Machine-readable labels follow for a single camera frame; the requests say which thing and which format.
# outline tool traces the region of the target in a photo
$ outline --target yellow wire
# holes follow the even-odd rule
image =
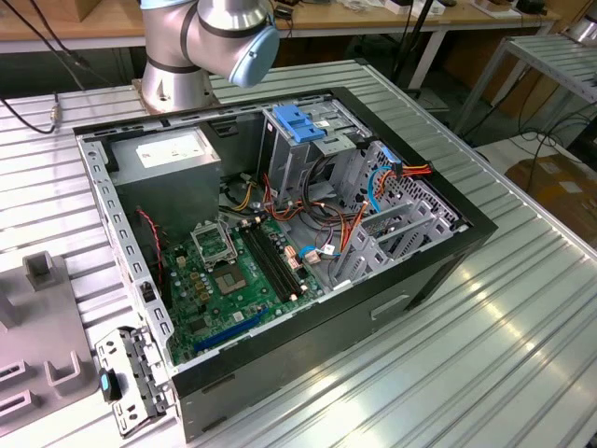
[[[251,199],[251,190],[252,189],[253,189],[253,184],[249,184],[248,188],[246,189],[246,196],[244,197],[243,203],[241,203],[241,205],[239,205],[237,207],[233,207],[232,210],[234,210],[235,212],[240,212],[246,208],[246,206],[249,204],[249,201]]]
[[[427,163],[426,165],[419,165],[419,166],[408,166],[408,165],[404,165],[405,168],[410,169],[410,170],[423,169],[423,168],[427,168],[428,166],[429,166],[429,163]]]

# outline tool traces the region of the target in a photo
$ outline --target aluminum extrusion table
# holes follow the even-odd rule
[[[431,160],[499,230],[432,299],[193,446],[584,446],[597,428],[597,254],[378,72],[356,62],[272,70],[223,102],[346,86]],[[131,87],[61,95],[58,134],[0,108],[0,266],[66,257],[90,346],[134,325],[70,128],[145,114]],[[12,102],[35,124],[50,96]],[[124,442],[96,394],[2,446],[180,446],[174,410]]]
[[[453,125],[455,133],[460,133],[475,107],[475,104],[491,81],[493,74],[508,54],[520,59],[515,70],[497,93],[493,102],[499,101],[510,90],[516,78],[526,65],[532,66],[543,75],[550,77],[569,90],[560,100],[555,110],[563,110],[565,104],[575,94],[589,103],[597,101],[597,49],[587,48],[563,35],[507,37],[489,60],[477,84],[458,113],[458,120]],[[544,124],[544,129],[555,123],[558,115]]]

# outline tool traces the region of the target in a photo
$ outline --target green motherboard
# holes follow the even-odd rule
[[[286,240],[278,224],[273,220],[262,222],[258,229],[259,246],[271,245],[277,268],[288,265],[284,248],[293,246]],[[175,365],[194,358],[203,349],[223,343],[250,328],[262,325],[274,318],[292,312],[305,303],[323,295],[323,291],[311,271],[306,266],[299,269],[286,268],[288,275],[300,285],[301,294],[279,297],[272,282],[278,277],[271,276],[268,263],[262,253],[252,254],[247,246],[247,231],[232,229],[229,232],[238,258],[234,263],[219,263],[210,272],[205,268],[198,247],[189,238],[179,246],[165,250],[164,261],[170,273],[165,279],[169,282],[171,302],[167,303],[168,313],[174,324],[174,335],[169,340],[170,352]],[[210,256],[225,248],[218,231],[208,231],[198,238],[202,254]],[[263,268],[268,269],[268,277]]]

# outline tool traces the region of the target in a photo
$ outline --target ram slot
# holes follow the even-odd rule
[[[290,301],[293,294],[298,296],[302,293],[299,282],[280,259],[270,239],[261,229],[245,230],[241,235],[257,265],[282,302]]]

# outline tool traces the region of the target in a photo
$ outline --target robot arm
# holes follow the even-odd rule
[[[142,94],[158,112],[214,101],[207,71],[241,87],[268,72],[279,45],[259,0],[142,0],[147,66]]]

